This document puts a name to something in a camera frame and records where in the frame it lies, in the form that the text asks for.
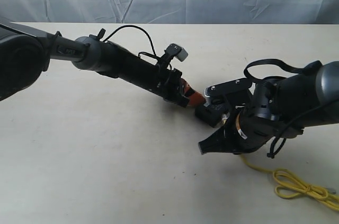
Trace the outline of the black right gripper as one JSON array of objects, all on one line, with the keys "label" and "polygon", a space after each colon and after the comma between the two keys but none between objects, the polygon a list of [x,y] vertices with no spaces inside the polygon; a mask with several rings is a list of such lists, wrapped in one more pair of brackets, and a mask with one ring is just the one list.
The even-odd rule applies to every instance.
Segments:
[{"label": "black right gripper", "polygon": [[199,142],[201,154],[253,153],[271,138],[279,135],[287,124],[249,115],[245,108],[231,112],[230,117],[212,135]]}]

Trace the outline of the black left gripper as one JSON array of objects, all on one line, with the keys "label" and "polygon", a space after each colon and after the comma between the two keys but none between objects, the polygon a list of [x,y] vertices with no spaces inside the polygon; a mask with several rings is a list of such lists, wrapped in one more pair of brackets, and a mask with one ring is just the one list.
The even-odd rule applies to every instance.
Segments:
[{"label": "black left gripper", "polygon": [[205,97],[191,86],[184,86],[182,72],[177,69],[162,69],[156,84],[157,94],[165,101],[180,107],[197,107],[205,104]]}]

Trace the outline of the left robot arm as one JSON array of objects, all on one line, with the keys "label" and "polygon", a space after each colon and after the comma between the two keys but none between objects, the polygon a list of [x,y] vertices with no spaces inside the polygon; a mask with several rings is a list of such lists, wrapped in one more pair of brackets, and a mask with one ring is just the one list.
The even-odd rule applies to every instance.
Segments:
[{"label": "left robot arm", "polygon": [[97,35],[70,40],[60,32],[52,34],[26,25],[2,22],[1,100],[34,84],[55,59],[70,61],[80,70],[123,79],[181,107],[205,103],[204,96],[171,65],[173,58],[179,61],[187,58],[184,48],[172,43],[160,57],[154,51],[134,55],[104,35],[105,29],[101,29]]}]

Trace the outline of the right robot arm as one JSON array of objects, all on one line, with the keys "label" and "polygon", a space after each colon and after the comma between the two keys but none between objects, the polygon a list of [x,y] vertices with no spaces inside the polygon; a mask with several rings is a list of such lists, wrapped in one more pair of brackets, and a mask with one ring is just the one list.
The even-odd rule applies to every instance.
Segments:
[{"label": "right robot arm", "polygon": [[292,67],[279,59],[262,59],[249,67],[275,65],[290,77],[244,77],[205,89],[205,104],[195,116],[217,130],[199,142],[201,154],[253,153],[270,142],[274,158],[288,139],[307,127],[338,123],[338,62],[314,61]]}]

